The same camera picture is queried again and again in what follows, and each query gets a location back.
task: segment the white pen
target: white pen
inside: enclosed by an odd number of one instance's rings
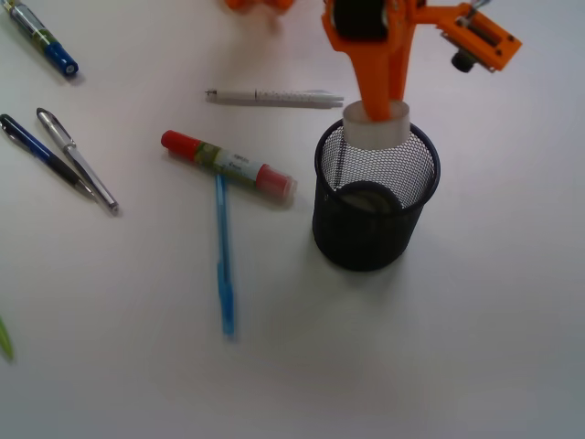
[[[243,102],[289,102],[289,103],[314,103],[318,105],[343,105],[343,96],[337,96],[328,91],[223,91],[209,89],[207,96],[217,101],[243,101]]]
[[[65,130],[59,119],[51,112],[37,108],[37,117],[47,129],[58,148],[63,151],[67,159],[80,171],[81,175],[96,189],[96,192],[106,204],[113,215],[116,215],[120,206],[114,199],[110,191],[101,182],[98,176],[93,172],[88,162],[83,159],[81,153],[77,150],[77,144],[73,141],[69,133]]]

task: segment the silver pen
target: silver pen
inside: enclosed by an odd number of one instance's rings
[[[110,191],[104,186],[98,176],[93,172],[88,162],[85,161],[77,149],[77,144],[73,141],[69,133],[63,128],[59,119],[51,112],[42,108],[37,108],[37,117],[47,129],[57,146],[67,159],[80,171],[81,175],[93,186],[96,192],[106,204],[110,212],[116,215],[120,209],[118,201],[114,199]]]

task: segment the green pen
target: green pen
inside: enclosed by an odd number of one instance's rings
[[[5,352],[8,359],[14,359],[15,352],[12,349],[10,338],[8,338],[8,331],[6,331],[2,317],[0,317],[0,348]]]

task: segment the blue pen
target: blue pen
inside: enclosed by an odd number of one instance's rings
[[[47,57],[64,76],[73,76],[80,69],[77,62],[65,51],[61,43],[20,0],[0,0],[10,18],[30,37],[33,45]]]
[[[31,133],[20,126],[8,114],[0,115],[0,126],[13,141],[24,146],[36,158],[40,159],[45,165],[50,167],[61,178],[72,185],[76,190],[87,198],[95,199],[91,189],[87,187],[80,176],[78,176],[69,166],[56,155],[51,153],[46,146],[41,144]]]
[[[216,203],[218,206],[219,235],[218,290],[219,300],[221,302],[223,333],[226,336],[233,336],[236,328],[234,324],[234,291],[231,285],[231,268],[229,264],[227,192],[225,178],[217,175]]]

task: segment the blue pen cap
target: blue pen cap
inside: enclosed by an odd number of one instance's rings
[[[45,56],[53,61],[65,76],[73,76],[80,69],[77,62],[75,62],[63,46],[61,46],[61,43],[55,42],[49,44],[45,49]]]

